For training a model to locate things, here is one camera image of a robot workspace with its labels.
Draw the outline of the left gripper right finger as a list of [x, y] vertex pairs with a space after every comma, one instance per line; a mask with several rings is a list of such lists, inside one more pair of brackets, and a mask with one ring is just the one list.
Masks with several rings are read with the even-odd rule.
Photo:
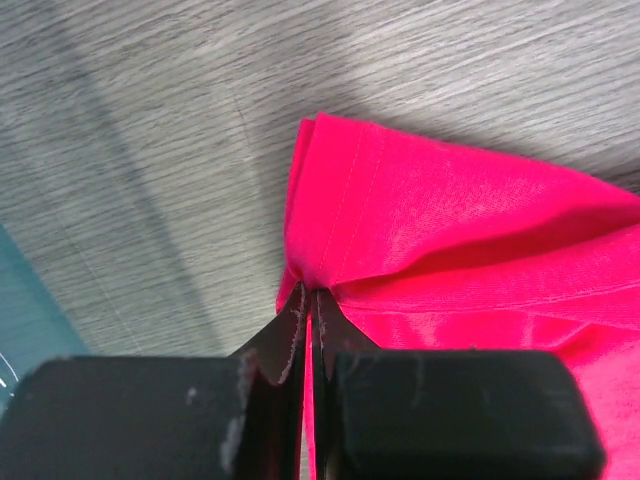
[[384, 348], [326, 290], [311, 318], [318, 478], [602, 476], [599, 433], [556, 355]]

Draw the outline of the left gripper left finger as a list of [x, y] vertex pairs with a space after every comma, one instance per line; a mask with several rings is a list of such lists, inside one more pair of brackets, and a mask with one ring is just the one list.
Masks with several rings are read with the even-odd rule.
[[1, 420], [5, 479], [295, 479], [306, 290], [226, 357], [50, 360]]

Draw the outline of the red t shirt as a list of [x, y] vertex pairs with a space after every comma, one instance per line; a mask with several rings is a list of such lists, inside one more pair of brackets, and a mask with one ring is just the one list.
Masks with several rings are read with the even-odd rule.
[[639, 198], [587, 174], [319, 114], [300, 123], [276, 303], [326, 288], [384, 347], [556, 353], [608, 479], [639, 475]]

